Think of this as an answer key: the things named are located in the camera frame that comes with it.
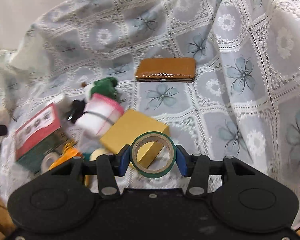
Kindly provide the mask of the white green plush toy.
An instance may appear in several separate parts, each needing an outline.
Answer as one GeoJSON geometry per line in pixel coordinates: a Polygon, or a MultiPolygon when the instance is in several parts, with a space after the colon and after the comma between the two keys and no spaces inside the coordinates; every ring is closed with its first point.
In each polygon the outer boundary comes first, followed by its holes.
{"type": "Polygon", "coordinates": [[[118,80],[115,77],[105,77],[90,84],[82,82],[81,87],[84,88],[85,100],[89,101],[94,94],[101,94],[113,100],[117,100],[117,83],[118,80]]]}

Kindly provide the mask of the red green tea box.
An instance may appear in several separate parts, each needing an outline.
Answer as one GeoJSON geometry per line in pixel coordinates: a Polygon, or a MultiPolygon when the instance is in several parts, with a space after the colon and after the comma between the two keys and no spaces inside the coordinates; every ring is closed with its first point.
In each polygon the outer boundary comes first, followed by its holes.
{"type": "Polygon", "coordinates": [[[57,107],[51,103],[16,130],[15,161],[37,174],[47,154],[62,154],[64,145],[71,141],[62,128],[57,107]]]}

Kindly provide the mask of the green tape roll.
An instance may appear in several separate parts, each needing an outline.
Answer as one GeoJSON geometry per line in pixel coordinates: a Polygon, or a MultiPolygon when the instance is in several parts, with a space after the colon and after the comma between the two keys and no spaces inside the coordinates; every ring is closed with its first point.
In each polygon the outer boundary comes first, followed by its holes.
{"type": "Polygon", "coordinates": [[[130,161],[132,162],[135,169],[139,172],[139,174],[143,175],[146,178],[160,178],[166,175],[172,169],[176,160],[176,147],[173,143],[172,139],[161,132],[151,131],[143,133],[142,135],[138,136],[132,143],[131,150],[130,150],[130,161]],[[144,168],[138,161],[137,161],[137,153],[139,149],[149,143],[149,142],[158,142],[165,146],[168,149],[169,159],[165,166],[158,170],[149,170],[144,168]]]}

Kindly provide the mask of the brown leather case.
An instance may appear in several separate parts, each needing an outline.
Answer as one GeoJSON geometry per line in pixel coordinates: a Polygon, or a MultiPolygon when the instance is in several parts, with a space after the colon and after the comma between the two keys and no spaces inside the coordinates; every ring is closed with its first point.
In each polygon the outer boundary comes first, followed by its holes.
{"type": "Polygon", "coordinates": [[[196,73],[196,61],[190,57],[143,59],[135,78],[137,81],[192,82],[196,73]]]}

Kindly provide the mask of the floral lace sofa cover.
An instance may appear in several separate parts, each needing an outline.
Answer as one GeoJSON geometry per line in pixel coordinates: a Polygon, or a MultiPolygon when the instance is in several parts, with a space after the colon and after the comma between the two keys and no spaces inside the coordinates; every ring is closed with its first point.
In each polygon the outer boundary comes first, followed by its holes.
{"type": "Polygon", "coordinates": [[[0,49],[11,131],[104,77],[188,151],[238,157],[300,202],[300,0],[62,0],[0,49]],[[143,59],[176,57],[195,59],[192,82],[136,80],[143,59]]]}

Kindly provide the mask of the beige tape roll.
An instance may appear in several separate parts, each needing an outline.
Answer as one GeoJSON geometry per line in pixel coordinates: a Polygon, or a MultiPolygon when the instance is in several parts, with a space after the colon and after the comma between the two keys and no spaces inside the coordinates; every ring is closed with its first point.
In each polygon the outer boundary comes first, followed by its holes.
{"type": "Polygon", "coordinates": [[[41,162],[41,173],[45,173],[49,170],[50,166],[59,158],[59,154],[57,152],[48,153],[41,162]]]}

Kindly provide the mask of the pink white cloth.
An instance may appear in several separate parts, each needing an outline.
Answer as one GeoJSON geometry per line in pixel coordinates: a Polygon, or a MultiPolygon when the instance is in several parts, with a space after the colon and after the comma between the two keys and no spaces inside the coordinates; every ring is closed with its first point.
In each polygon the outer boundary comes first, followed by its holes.
{"type": "Polygon", "coordinates": [[[85,105],[83,114],[75,125],[83,129],[89,138],[100,138],[124,114],[124,108],[115,100],[101,94],[93,94],[85,105]]]}

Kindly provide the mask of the gold cardboard box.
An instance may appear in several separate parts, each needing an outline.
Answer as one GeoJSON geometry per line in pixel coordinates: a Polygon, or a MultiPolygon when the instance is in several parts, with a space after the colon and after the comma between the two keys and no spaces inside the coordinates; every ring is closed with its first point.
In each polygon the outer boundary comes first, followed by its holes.
{"type": "MultiPolygon", "coordinates": [[[[141,112],[129,109],[101,137],[100,143],[111,153],[118,154],[123,146],[132,145],[138,136],[153,131],[170,135],[170,129],[166,124],[141,112]]],[[[143,167],[148,168],[162,148],[163,145],[158,142],[146,143],[138,151],[138,162],[143,167]]]]}

